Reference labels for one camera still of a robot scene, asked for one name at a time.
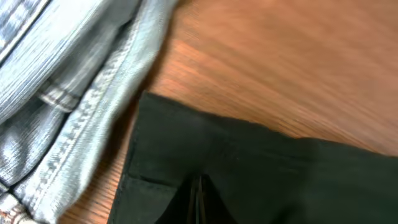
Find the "black pants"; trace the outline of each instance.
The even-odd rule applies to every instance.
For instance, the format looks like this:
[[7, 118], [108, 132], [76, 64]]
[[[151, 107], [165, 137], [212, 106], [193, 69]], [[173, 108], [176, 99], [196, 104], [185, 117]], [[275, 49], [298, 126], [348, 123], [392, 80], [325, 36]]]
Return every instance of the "black pants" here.
[[210, 176], [239, 224], [398, 223], [396, 158], [148, 93], [108, 223], [155, 223], [192, 173]]

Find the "light blue jeans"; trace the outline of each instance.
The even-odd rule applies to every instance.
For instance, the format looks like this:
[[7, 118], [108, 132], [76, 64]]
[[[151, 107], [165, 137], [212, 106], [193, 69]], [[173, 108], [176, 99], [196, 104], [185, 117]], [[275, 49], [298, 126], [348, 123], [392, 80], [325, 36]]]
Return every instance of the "light blue jeans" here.
[[56, 223], [85, 190], [175, 2], [0, 0], [0, 223]]

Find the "denim fabric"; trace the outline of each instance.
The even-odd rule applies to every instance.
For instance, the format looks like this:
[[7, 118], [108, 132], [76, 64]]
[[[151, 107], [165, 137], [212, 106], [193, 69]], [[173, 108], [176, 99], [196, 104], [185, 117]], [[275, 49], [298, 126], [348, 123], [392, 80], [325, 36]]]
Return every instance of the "denim fabric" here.
[[0, 62], [18, 43], [48, 1], [0, 1]]
[[[43, 48], [31, 42], [46, 41], [31, 29], [0, 68], [0, 80], [5, 80], [0, 91], [7, 93], [0, 95], [0, 211], [10, 213], [23, 205], [34, 220], [56, 223], [77, 200], [93, 175], [114, 120], [159, 51], [175, 2], [48, 4], [32, 28], [44, 29], [51, 18], [53, 26], [48, 29], [60, 22], [59, 27], [68, 24], [63, 28], [75, 31], [45, 32], [45, 38], [65, 39], [47, 41]], [[81, 14], [63, 21], [58, 18], [67, 15], [62, 7]], [[0, 223], [5, 221], [0, 215]]]

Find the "denim seam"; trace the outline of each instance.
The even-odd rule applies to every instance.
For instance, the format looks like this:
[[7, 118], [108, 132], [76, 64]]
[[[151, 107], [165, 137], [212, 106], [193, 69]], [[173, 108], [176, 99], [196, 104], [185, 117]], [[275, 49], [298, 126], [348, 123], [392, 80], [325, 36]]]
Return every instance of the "denim seam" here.
[[[122, 49], [117, 50], [115, 52], [114, 58], [110, 58], [109, 61], [109, 68], [106, 70], [103, 70], [102, 77], [99, 79], [97, 82], [95, 81], [94, 83], [98, 83], [99, 86], [96, 86], [97, 88], [92, 88], [92, 98], [97, 98], [98, 100], [96, 101], [96, 105], [101, 101], [102, 96], [105, 94], [106, 90], [109, 87], [109, 84], [112, 82], [113, 78], [117, 74], [117, 72], [120, 69], [120, 66], [123, 64], [123, 61], [128, 55], [129, 50], [131, 49], [131, 46], [134, 45], [134, 40], [136, 39], [137, 33], [139, 32], [139, 26], [140, 26], [140, 21], [141, 21], [141, 16], [142, 13], [139, 13], [136, 17], [136, 19], [133, 21], [133, 25], [130, 28], [131, 30], [129, 31], [130, 34], [132, 34], [130, 37], [127, 37], [127, 40], [124, 41], [124, 43], [121, 45]], [[101, 80], [109, 80], [107, 82], [107, 86], [103, 85], [101, 86]], [[95, 106], [96, 105], [91, 105], [91, 100], [83, 100], [81, 102], [82, 105], [86, 105], [86, 107], [83, 107], [81, 110], [81, 117], [77, 119], [73, 123], [73, 129], [70, 130], [69, 133], [63, 134], [65, 136], [68, 136], [63, 142], [61, 142], [60, 146], [60, 154], [57, 155], [57, 158], [52, 159], [52, 161], [47, 163], [47, 174], [44, 178], [41, 179], [38, 187], [35, 190], [35, 197], [32, 199], [30, 202], [32, 211], [34, 212], [37, 209], [37, 206], [39, 206], [39, 203], [41, 202], [43, 196], [45, 195], [45, 189], [48, 188], [50, 183], [56, 178], [57, 173], [59, 172], [62, 164], [65, 162], [66, 158], [68, 157], [69, 153], [72, 151], [73, 145], [76, 143], [76, 140], [79, 138], [81, 132], [83, 129], [86, 127], [87, 121], [90, 120], [91, 115], [95, 111]]]
[[[22, 6], [24, 6], [24, 8], [26, 9], [25, 3], [22, 2], [22, 1], [23, 1], [23, 0], [20, 0], [20, 2], [18, 3], [18, 5], [17, 5], [17, 6], [15, 7], [15, 9], [13, 10], [12, 14], [10, 14], [8, 20], [4, 22], [4, 24], [0, 27], [0, 29], [2, 29], [4, 26], [6, 26], [7, 23], [9, 23], [10, 18], [13, 16], [13, 14], [15, 13], [15, 11], [18, 9], [19, 6], [22, 5]], [[23, 21], [19, 26], [16, 27], [16, 30], [18, 30], [18, 31], [15, 33], [15, 35], [13, 35], [13, 36], [4, 44], [4, 46], [3, 46], [2, 49], [0, 50], [0, 54], [2, 54], [2, 53], [5, 51], [5, 49], [8, 48], [8, 45], [9, 45], [11, 42], [15, 41], [15, 39], [16, 39], [18, 36], [22, 35], [22, 33], [25, 32], [25, 30], [21, 29], [21, 27], [24, 27], [25, 24], [26, 24], [28, 21], [31, 21], [33, 12], [35, 12], [36, 10], [38, 10], [38, 8], [44, 7], [44, 5], [46, 5], [46, 3], [47, 3], [46, 1], [41, 0], [39, 3], [37, 3], [37, 5], [36, 5], [35, 7], [33, 7], [31, 10], [28, 10], [29, 13], [28, 13], [28, 15], [26, 15], [24, 21]]]
[[19, 0], [18, 4], [15, 6], [15, 8], [12, 9], [11, 12], [8, 14], [7, 19], [5, 19], [4, 22], [2, 24], [0, 24], [0, 29], [2, 29], [4, 26], [6, 26], [6, 24], [10, 21], [10, 18], [12, 17], [12, 15], [14, 15], [17, 8], [22, 4], [22, 1], [23, 0]]
[[62, 100], [65, 99], [65, 92], [62, 92], [62, 96], [61, 97], [54, 97], [51, 94], [45, 94], [41, 91], [39, 91], [40, 94], [40, 99], [42, 99], [43, 101], [45, 101], [48, 104], [54, 105], [54, 107], [60, 106], [62, 108], [62, 110], [65, 111], [72, 111], [74, 109], [75, 106], [71, 106], [68, 105], [66, 103], [62, 103]]
[[57, 88], [60, 91], [64, 91], [66, 94], [70, 95], [72, 98], [79, 99], [81, 97], [80, 95], [62, 87], [59, 83], [54, 81], [52, 78], [48, 78], [45, 85], [47, 85], [46, 88]]

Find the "wooden surface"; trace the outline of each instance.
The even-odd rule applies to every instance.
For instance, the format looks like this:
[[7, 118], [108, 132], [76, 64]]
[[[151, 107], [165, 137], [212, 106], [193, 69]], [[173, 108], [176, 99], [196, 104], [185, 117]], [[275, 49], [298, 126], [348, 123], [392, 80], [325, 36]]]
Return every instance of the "wooden surface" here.
[[[398, 155], [398, 1], [193, 0], [147, 89], [199, 110]], [[61, 223], [106, 223], [136, 100]]]

